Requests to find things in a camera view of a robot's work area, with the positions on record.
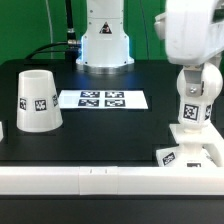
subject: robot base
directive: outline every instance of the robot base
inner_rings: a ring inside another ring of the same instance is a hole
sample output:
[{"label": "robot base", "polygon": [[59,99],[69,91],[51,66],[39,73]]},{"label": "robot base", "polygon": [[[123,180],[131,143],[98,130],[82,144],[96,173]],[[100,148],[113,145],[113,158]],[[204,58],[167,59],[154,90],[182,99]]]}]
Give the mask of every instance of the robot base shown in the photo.
[{"label": "robot base", "polygon": [[185,133],[182,125],[170,125],[179,146],[157,150],[160,167],[217,167],[224,141],[212,124],[201,133]]},{"label": "robot base", "polygon": [[89,73],[95,74],[117,74],[126,71],[133,71],[134,70],[134,60],[130,59],[125,65],[117,66],[117,67],[95,67],[84,64],[80,59],[76,61],[77,69]]}]

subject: printed marker sheet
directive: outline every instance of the printed marker sheet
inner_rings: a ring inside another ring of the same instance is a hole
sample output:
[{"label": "printed marker sheet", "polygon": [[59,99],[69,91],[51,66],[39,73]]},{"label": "printed marker sheet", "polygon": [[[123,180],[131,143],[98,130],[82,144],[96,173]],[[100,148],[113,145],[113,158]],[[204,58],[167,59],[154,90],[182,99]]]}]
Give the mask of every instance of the printed marker sheet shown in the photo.
[{"label": "printed marker sheet", "polygon": [[143,91],[62,90],[61,109],[148,109]]}]

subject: black table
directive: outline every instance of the black table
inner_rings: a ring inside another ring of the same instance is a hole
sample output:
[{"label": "black table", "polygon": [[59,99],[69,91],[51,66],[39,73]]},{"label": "black table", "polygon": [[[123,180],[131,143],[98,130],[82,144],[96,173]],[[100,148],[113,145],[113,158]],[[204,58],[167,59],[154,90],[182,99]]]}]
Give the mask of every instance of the black table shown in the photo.
[{"label": "black table", "polygon": [[[32,134],[16,128],[18,74],[46,69],[61,90],[143,90],[148,110],[62,110],[63,126]],[[175,144],[180,71],[166,61],[137,61],[134,71],[94,75],[64,60],[13,60],[0,67],[2,166],[157,166],[155,151]],[[223,134],[223,97],[212,121]],[[1,223],[223,223],[220,196],[0,196]]]}]

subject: green wall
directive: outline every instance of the green wall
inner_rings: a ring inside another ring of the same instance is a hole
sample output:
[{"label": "green wall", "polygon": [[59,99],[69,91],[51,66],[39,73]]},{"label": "green wall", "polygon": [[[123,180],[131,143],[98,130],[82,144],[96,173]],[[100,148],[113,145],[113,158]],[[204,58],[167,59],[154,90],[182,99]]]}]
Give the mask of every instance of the green wall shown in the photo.
[{"label": "green wall", "polygon": [[[147,59],[146,37],[140,0],[124,0],[124,29],[130,37],[131,56]],[[73,19],[77,36],[86,30],[86,1],[73,0]],[[150,59],[166,58],[164,43],[154,31],[154,17],[164,11],[165,0],[142,0],[148,33]],[[49,0],[54,42],[66,40],[64,0]],[[10,59],[21,59],[38,47],[50,43],[50,32],[45,0],[0,1],[0,64]],[[49,58],[41,55],[36,58]]]}]

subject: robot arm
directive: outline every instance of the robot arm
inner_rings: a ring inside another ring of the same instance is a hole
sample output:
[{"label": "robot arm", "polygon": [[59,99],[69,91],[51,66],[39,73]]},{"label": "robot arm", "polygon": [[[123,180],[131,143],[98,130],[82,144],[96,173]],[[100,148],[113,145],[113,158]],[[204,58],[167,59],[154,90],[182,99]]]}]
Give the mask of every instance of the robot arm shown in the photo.
[{"label": "robot arm", "polygon": [[[156,17],[155,29],[160,39],[165,39],[169,62],[184,66],[177,80],[180,124],[170,126],[179,146],[157,151],[160,166],[214,165],[202,151],[206,144],[214,146],[212,154],[218,148],[213,137],[217,131],[210,116],[223,84],[217,68],[220,60],[214,61],[224,50],[224,20],[214,20],[223,3],[224,0],[167,0],[165,14]],[[221,150],[224,141],[219,142]],[[174,159],[165,164],[170,155]]]}]

